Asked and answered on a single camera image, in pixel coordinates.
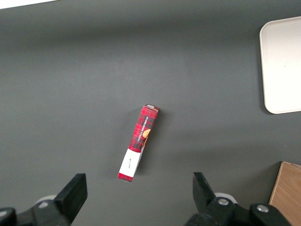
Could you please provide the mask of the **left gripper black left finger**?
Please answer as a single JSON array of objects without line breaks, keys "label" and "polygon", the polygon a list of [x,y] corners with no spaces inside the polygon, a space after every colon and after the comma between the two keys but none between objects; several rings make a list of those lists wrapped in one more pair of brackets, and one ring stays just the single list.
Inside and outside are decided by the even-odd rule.
[{"label": "left gripper black left finger", "polygon": [[76,174],[58,195],[45,197],[28,210],[0,209],[2,226],[70,226],[87,199],[85,173]]}]

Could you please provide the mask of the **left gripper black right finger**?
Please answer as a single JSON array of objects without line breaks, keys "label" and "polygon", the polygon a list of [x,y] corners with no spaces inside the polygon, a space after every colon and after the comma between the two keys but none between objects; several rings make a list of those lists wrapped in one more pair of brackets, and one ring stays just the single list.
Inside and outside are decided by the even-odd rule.
[{"label": "left gripper black right finger", "polygon": [[186,226],[289,226],[286,217],[275,207],[254,203],[248,209],[224,196],[216,195],[201,172],[193,175],[193,199],[198,213]]}]

